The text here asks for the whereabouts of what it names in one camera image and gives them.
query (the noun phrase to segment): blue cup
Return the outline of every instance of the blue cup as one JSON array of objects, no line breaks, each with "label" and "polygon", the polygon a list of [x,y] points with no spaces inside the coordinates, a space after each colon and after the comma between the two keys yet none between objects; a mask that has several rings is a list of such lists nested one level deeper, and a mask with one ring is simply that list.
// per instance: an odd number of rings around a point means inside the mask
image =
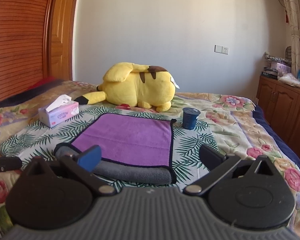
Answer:
[{"label": "blue cup", "polygon": [[195,124],[197,123],[197,119],[200,114],[200,111],[191,107],[185,107],[182,110],[183,110],[182,127],[184,129],[193,130]]}]

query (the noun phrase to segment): metal screw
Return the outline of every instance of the metal screw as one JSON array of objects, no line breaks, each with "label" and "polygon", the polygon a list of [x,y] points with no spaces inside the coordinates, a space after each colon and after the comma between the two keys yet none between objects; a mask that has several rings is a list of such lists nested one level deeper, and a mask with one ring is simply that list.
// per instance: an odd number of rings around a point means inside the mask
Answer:
[{"label": "metal screw", "polygon": [[115,192],[114,187],[112,187],[110,185],[103,185],[103,186],[99,187],[98,190],[102,194],[112,194]]},{"label": "metal screw", "polygon": [[192,194],[200,193],[202,188],[199,185],[189,185],[186,187],[186,191]]}]

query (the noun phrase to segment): black round pad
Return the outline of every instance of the black round pad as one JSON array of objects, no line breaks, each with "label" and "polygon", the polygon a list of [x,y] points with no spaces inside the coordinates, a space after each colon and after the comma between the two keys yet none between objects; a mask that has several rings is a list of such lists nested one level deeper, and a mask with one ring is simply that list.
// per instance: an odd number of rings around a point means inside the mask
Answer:
[{"label": "black round pad", "polygon": [[223,221],[254,230],[286,223],[295,207],[283,179],[263,174],[219,182],[209,192],[208,202]]},{"label": "black round pad", "polygon": [[30,176],[7,197],[12,221],[31,229],[67,226],[87,213],[92,194],[83,184],[44,174]]}]

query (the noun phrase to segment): wall switch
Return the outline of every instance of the wall switch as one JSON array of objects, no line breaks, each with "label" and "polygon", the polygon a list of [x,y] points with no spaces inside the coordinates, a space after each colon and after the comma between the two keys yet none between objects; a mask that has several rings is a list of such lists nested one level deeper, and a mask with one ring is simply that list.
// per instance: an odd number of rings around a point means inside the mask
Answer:
[{"label": "wall switch", "polygon": [[215,45],[214,46],[214,52],[222,53],[222,46]]},{"label": "wall switch", "polygon": [[227,47],[222,47],[222,53],[223,54],[228,54],[229,48]]}]

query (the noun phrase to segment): yellow stuffed animal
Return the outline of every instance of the yellow stuffed animal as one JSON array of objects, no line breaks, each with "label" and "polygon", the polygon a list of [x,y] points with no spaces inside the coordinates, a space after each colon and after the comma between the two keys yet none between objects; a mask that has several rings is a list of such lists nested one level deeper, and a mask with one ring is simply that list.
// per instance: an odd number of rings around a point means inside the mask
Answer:
[{"label": "yellow stuffed animal", "polygon": [[85,94],[75,101],[80,105],[107,100],[115,105],[145,109],[156,106],[158,112],[164,112],[171,107],[175,86],[171,74],[162,67],[121,62],[106,72],[98,92]]}]

